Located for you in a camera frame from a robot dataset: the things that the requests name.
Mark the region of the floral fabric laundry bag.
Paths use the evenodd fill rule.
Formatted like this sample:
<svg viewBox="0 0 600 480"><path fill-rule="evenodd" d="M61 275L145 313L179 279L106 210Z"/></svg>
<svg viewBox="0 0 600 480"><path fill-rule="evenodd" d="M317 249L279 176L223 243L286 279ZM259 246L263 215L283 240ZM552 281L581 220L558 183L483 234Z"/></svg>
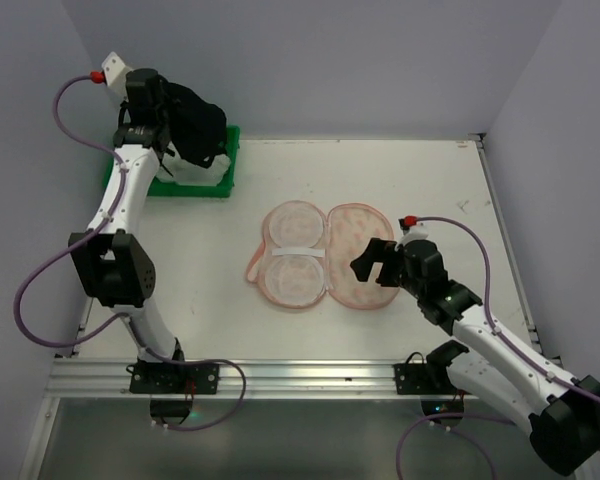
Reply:
<svg viewBox="0 0 600 480"><path fill-rule="evenodd" d="M264 218L262 241L245 277L272 304L307 309L325 295L353 310L376 310L397 296L395 287L359 282L350 263L373 238L394 238L388 219L362 203L325 213L300 200L275 207Z"/></svg>

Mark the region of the white and black bra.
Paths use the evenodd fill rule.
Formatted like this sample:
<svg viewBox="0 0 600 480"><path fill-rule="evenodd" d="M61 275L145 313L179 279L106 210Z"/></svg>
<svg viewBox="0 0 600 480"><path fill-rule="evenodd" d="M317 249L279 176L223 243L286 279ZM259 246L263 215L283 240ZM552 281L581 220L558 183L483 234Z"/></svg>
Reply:
<svg viewBox="0 0 600 480"><path fill-rule="evenodd" d="M161 180L179 186L214 187L228 172L227 118L188 87L168 82L171 153L163 161Z"/></svg>

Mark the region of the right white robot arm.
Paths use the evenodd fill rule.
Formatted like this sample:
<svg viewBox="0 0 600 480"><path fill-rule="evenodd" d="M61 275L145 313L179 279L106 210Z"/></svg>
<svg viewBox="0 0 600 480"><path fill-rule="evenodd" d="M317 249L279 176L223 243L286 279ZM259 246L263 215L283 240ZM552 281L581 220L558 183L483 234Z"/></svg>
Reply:
<svg viewBox="0 0 600 480"><path fill-rule="evenodd" d="M554 472L568 476L600 451L600 382L577 378L515 337L484 300L451 279L437 246L373 238L350 264L356 279L400 287L450 341L428 361L524 432Z"/></svg>

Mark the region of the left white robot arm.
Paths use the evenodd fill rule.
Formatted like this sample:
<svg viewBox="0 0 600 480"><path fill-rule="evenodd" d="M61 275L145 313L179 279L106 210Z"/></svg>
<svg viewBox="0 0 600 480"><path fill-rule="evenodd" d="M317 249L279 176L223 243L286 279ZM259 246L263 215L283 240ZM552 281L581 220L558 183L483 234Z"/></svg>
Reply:
<svg viewBox="0 0 600 480"><path fill-rule="evenodd" d="M156 268L137 238L149 187L170 142L166 80L154 69L131 71L113 137L114 165L98 212L84 233L69 238L87 296L124 322L140 362L175 365L184 353L166 326L153 293Z"/></svg>

